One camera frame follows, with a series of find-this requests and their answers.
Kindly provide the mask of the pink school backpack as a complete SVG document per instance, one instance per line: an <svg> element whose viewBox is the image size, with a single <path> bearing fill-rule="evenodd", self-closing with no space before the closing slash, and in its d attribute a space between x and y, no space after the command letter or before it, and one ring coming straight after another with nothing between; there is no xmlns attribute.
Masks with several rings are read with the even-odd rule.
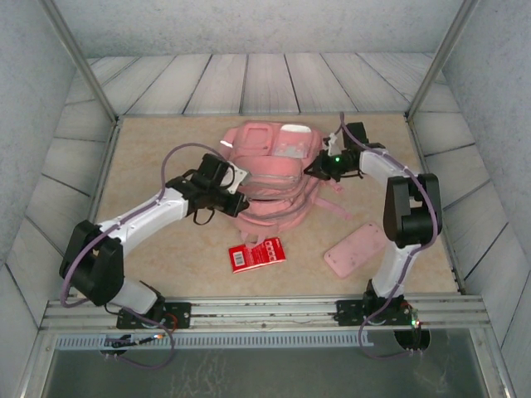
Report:
<svg viewBox="0 0 531 398"><path fill-rule="evenodd" d="M245 195L249 207L234 220L247 247L254 248L295 228L313 206L346 220L352 217L341 206L319 197L324 185L340 193L342 187L337 182L304 172L323 146L323 134L304 124L248 121L227 130L220 153L247 172L238 191Z"/></svg>

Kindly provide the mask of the red packet with barcode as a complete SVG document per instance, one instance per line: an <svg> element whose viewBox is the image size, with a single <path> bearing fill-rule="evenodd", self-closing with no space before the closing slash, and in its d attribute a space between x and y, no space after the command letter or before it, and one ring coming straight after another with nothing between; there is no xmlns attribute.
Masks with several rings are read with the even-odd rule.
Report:
<svg viewBox="0 0 531 398"><path fill-rule="evenodd" d="M228 250L228 255L233 274L286 261L284 247L279 237L267 238L253 248L246 245L231 247Z"/></svg>

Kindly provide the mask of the pink pencil case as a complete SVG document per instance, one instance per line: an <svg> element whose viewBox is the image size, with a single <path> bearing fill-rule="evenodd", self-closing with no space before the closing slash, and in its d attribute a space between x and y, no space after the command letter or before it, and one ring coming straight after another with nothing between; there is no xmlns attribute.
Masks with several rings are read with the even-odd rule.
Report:
<svg viewBox="0 0 531 398"><path fill-rule="evenodd" d="M324 254L324 261L341 279L378 255L387 245L387 237L375 223L369 222L345 237Z"/></svg>

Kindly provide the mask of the grey metal sheet panel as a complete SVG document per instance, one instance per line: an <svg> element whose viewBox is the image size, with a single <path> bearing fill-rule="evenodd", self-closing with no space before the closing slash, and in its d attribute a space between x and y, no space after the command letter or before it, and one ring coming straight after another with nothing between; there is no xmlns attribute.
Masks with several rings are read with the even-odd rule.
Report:
<svg viewBox="0 0 531 398"><path fill-rule="evenodd" d="M490 334L367 330L373 347L132 350L115 361L99 350L60 351L47 335L19 398L515 398Z"/></svg>

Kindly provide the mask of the black adapter with LED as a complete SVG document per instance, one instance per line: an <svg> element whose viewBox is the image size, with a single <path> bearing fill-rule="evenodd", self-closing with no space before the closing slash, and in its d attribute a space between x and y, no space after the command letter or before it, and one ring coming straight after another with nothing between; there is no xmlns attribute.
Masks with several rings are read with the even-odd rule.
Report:
<svg viewBox="0 0 531 398"><path fill-rule="evenodd" d="M144 345L150 342L161 340L162 338L163 338L162 334L153 334L153 335L143 337L140 339L135 339L133 338L132 335L126 334L119 338L107 337L104 341L104 344L107 347L112 347L112 348L117 349L121 347L134 347L134 346Z"/></svg>

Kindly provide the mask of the aluminium table side rail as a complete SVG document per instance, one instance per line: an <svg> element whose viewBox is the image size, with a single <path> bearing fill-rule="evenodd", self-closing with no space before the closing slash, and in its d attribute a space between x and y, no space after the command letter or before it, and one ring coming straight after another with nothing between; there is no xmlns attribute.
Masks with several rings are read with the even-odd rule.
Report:
<svg viewBox="0 0 531 398"><path fill-rule="evenodd" d="M435 212L436 212L436 218L437 218L437 228L439 231L439 240L441 241L444 250L446 252L446 257L450 264L450 269L452 276L454 278L457 292L461 295L466 294L466 289L464 286L464 282L460 276L460 271L457 267L457 258L455 256L455 251L451 245L451 242L448 239L447 235L447 229L445 227L445 223L443 220L443 209L442 209L442 203L441 203L441 187L440 187L440 179L439 177L430 172L429 167L426 162L426 157L422 152L421 149L421 142L420 142L420 136L417 132L417 129L415 127L413 119L406 119L407 127L409 129L409 133L411 135L412 139L412 145L415 149L415 152L417 154L418 161L420 163L421 168L421 179L423 180L422 185L426 189L427 195L430 198L430 200L433 202L433 205L435 206Z"/></svg>
<svg viewBox="0 0 531 398"><path fill-rule="evenodd" d="M114 152L115 152L116 145L119 139L119 133L123 127L123 123L124 123L124 116L120 115L117 118L117 121L114 127L110 131L110 138L105 147L105 151L104 151L101 164L100 164L100 169L98 171L97 178L95 181L95 189L90 199L90 206L88 210L87 221L93 222L96 220L96 217L98 216L101 198L103 196L103 191L105 189L105 184L107 182L107 178L109 175ZM89 252L91 252L91 249L95 245L97 245L104 237L105 237L104 235L98 235L95 237L94 240L90 240L81 249L80 253L74 258L74 260L71 263L71 267L67 270L66 276L61 286L61 295L60 295L60 303L65 308L74 308L88 301L87 298L82 298L76 302L68 301L69 292L71 289L71 280L73 278L74 273L77 271L78 266L81 264L81 261L86 257L86 255Z"/></svg>

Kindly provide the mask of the aluminium mounting rail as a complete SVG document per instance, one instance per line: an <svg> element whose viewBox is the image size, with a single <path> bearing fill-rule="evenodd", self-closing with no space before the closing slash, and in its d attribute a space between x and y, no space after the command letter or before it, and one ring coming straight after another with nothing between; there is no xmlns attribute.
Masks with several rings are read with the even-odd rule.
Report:
<svg viewBox="0 0 531 398"><path fill-rule="evenodd" d="M334 330L335 302L360 299L358 296L307 296L277 298L178 298L175 302L192 305L190 327L181 332L280 332ZM410 313L416 312L421 327L485 328L490 325L483 300L479 296L459 294L409 295L398 310L386 309L366 318L365 329L411 328Z"/></svg>

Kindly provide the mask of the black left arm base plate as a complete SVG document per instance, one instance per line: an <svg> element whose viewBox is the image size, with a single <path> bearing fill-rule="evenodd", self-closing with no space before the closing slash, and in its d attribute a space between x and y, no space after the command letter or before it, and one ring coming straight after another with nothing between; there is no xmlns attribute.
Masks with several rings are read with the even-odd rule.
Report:
<svg viewBox="0 0 531 398"><path fill-rule="evenodd" d="M170 331L188 329L190 327L192 305L189 302L156 303L143 317L155 324L140 320L133 314L120 309L116 327L118 329L147 329L164 325Z"/></svg>

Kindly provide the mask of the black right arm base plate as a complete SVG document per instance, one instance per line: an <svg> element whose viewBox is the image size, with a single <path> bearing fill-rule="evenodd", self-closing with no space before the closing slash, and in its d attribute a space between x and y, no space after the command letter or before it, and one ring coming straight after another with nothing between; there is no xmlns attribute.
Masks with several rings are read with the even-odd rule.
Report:
<svg viewBox="0 0 531 398"><path fill-rule="evenodd" d="M340 327L359 327L373 313L362 299L340 299L335 308L334 321Z"/></svg>

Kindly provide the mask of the aluminium frame post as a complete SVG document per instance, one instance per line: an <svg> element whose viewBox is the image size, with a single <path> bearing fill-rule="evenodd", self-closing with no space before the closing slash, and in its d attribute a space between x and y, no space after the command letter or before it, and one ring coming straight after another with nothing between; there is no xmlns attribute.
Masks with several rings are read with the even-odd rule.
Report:
<svg viewBox="0 0 531 398"><path fill-rule="evenodd" d="M406 121L412 122L416 113L420 110L431 86L434 84L436 77L440 74L442 67L447 62L455 44L458 42L465 25L473 14L480 0L463 0L455 17L453 18L441 44L431 61L421 84L415 93L413 100L405 112Z"/></svg>
<svg viewBox="0 0 531 398"><path fill-rule="evenodd" d="M46 18L52 25L55 33L66 49L66 52L70 56L71 60L75 64L77 70L80 72L80 75L86 86L95 97L96 102L104 110L107 118L111 122L116 123L119 119L119 116L103 91L100 82L96 79L94 72L90 68L88 61L83 55L79 44L74 38L71 29L68 27L66 20L62 16L58 6L54 0L37 0L37 2L41 6Z"/></svg>

